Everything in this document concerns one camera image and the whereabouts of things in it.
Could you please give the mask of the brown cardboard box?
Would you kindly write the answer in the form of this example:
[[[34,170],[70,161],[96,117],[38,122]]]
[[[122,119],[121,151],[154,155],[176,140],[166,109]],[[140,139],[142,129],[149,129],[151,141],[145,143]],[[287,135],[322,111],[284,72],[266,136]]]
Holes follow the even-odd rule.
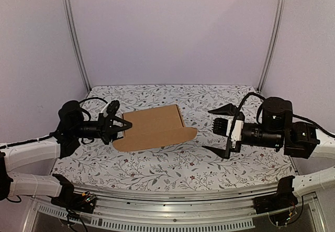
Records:
[[[122,118],[131,122],[132,127],[123,132],[122,138],[113,141],[113,147],[120,152],[176,145],[197,135],[196,128],[186,127],[176,104],[126,112]]]

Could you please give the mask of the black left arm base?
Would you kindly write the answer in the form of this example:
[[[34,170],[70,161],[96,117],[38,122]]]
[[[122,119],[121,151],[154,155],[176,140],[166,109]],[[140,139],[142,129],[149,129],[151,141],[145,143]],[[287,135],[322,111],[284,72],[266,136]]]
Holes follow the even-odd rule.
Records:
[[[75,193],[74,185],[60,174],[53,174],[59,182],[61,187],[60,195],[51,198],[51,204],[72,211],[79,211],[92,214],[97,201],[97,196],[89,191],[83,193]]]

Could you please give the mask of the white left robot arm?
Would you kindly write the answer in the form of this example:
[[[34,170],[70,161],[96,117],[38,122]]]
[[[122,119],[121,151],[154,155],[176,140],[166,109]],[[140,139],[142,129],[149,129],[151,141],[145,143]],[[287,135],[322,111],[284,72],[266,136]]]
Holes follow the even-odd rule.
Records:
[[[10,196],[44,195],[56,199],[67,208],[78,203],[73,184],[60,174],[47,176],[16,173],[15,169],[49,159],[63,159],[74,154],[81,139],[100,139],[109,144],[132,123],[115,115],[100,114],[97,121],[84,120],[82,114],[60,118],[50,135],[1,146],[1,200]]]

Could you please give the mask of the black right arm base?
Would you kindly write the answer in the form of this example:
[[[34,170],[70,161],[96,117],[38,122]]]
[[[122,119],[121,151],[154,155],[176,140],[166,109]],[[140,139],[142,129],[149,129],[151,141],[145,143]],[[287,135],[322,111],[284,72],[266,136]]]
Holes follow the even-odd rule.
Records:
[[[297,197],[293,194],[293,179],[295,176],[281,178],[274,194],[255,197],[253,208],[257,214],[268,213],[279,209],[289,208],[298,204]]]

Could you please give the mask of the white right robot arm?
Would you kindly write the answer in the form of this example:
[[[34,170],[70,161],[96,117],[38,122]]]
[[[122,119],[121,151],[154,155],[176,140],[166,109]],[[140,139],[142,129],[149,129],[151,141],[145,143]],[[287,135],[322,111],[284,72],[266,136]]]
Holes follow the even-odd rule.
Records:
[[[226,147],[206,149],[222,159],[238,153],[243,145],[272,148],[299,159],[334,159],[334,134],[312,120],[295,115],[288,101],[261,104],[255,123],[247,123],[239,107],[227,104],[209,110],[217,115],[213,133],[227,138]]]

